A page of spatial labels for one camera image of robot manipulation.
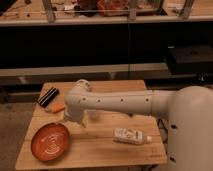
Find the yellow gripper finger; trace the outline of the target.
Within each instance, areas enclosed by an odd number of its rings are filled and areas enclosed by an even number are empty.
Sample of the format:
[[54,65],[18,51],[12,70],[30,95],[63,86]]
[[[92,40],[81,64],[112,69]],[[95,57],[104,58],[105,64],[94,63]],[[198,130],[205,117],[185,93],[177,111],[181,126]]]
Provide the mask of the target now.
[[81,125],[83,128],[87,127],[87,120],[82,120]]

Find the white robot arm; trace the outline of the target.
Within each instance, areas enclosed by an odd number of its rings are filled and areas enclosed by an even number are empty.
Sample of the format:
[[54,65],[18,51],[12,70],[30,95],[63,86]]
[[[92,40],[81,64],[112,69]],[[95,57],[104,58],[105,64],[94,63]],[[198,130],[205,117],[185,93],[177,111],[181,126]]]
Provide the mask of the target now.
[[213,171],[213,90],[188,86],[177,91],[97,93],[81,79],[65,96],[65,116],[81,123],[86,110],[166,117],[167,171]]

